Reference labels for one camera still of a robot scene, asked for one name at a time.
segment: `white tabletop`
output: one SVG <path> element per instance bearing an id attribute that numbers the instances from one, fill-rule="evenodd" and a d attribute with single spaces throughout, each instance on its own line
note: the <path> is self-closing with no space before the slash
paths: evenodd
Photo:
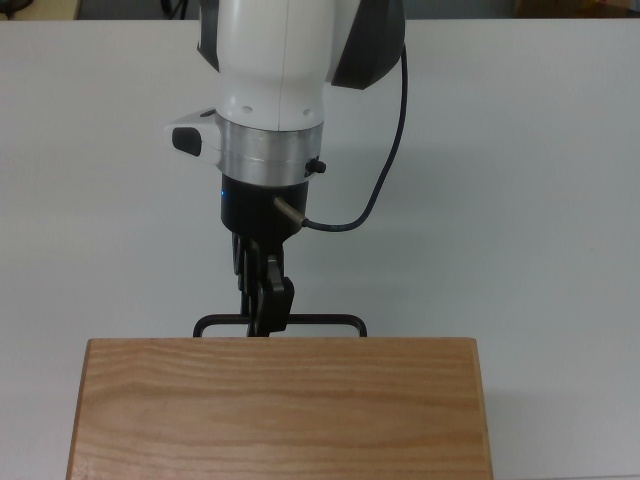
<path id="1" fill-rule="evenodd" d="M 189 336 L 238 309 L 220 175 L 162 144 L 215 106 L 197 37 L 0 27 L 2 479 L 63 477 L 88 338 Z M 411 22 L 372 217 L 285 245 L 297 312 L 478 339 L 497 479 L 640 474 L 638 44 L 634 20 Z M 327 87 L 310 218 L 363 208 L 399 90 L 397 69 Z"/>

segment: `wooden block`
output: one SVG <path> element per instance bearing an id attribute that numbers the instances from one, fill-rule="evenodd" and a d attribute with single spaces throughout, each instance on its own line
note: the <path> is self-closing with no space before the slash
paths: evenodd
<path id="1" fill-rule="evenodd" d="M 471 339 L 87 346 L 67 479 L 491 478 Z"/>

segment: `black button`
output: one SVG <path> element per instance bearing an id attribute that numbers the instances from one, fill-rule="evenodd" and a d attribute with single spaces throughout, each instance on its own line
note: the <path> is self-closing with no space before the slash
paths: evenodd
<path id="1" fill-rule="evenodd" d="M 193 127 L 174 128 L 171 141 L 177 150 L 194 157 L 199 157 L 202 152 L 202 137 L 200 132 Z"/>
<path id="2" fill-rule="evenodd" d="M 327 171 L 327 165 L 324 162 L 318 160 L 320 157 L 312 158 L 307 162 L 305 168 L 309 175 L 312 173 L 324 173 Z"/>

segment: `white plastic housing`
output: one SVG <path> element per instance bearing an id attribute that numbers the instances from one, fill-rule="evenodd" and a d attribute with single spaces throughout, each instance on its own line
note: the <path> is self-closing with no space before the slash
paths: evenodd
<path id="1" fill-rule="evenodd" d="M 212 111 L 212 108 L 208 108 L 191 113 L 164 127 L 165 144 L 170 148 L 174 148 L 173 131 L 176 128 L 195 128 L 202 139 L 201 152 L 198 158 L 204 163 L 218 166 L 222 159 L 222 152 L 220 151 L 222 138 L 220 127 L 216 123 L 216 116 L 211 114 Z"/>
<path id="2" fill-rule="evenodd" d="M 323 84 L 335 72 L 359 4 L 221 0 L 218 113 L 261 130 L 306 130 L 321 124 Z"/>

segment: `small black knob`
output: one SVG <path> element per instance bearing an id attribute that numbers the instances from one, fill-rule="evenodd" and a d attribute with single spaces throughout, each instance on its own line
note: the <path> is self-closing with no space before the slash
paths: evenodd
<path id="1" fill-rule="evenodd" d="M 307 162 L 305 168 L 309 175 L 312 173 L 324 173 L 327 170 L 327 165 L 324 162 L 318 160 L 319 157 L 312 158 Z"/>

